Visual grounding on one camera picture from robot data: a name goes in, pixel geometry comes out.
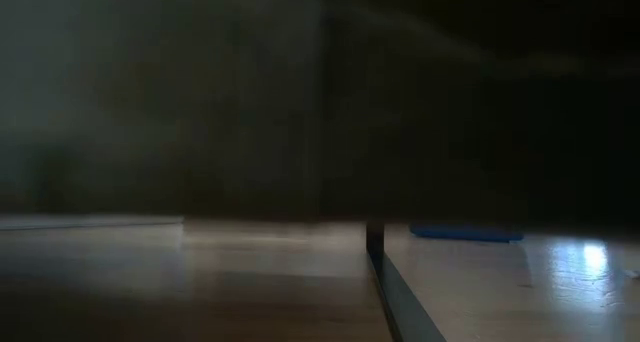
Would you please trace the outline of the blue slotted plastic basket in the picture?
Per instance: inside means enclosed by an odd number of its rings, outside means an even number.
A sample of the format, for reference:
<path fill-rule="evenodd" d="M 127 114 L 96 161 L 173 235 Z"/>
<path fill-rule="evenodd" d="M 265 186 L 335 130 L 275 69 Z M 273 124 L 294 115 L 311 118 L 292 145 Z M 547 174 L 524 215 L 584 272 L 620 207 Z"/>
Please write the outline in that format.
<path fill-rule="evenodd" d="M 482 242 L 509 243 L 521 241 L 524 238 L 524 235 L 519 232 L 509 232 L 498 229 L 480 229 L 474 227 L 437 227 L 412 224 L 409 226 L 409 231 L 413 235 L 421 238 Z"/>

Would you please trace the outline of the white plastic basket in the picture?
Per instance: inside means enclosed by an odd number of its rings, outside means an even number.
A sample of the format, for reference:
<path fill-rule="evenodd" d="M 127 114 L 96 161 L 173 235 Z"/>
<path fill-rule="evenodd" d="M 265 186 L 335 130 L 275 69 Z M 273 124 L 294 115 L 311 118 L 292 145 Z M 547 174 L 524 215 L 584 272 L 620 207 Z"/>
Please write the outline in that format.
<path fill-rule="evenodd" d="M 323 7 L 0 0 L 0 213 L 314 213 Z"/>

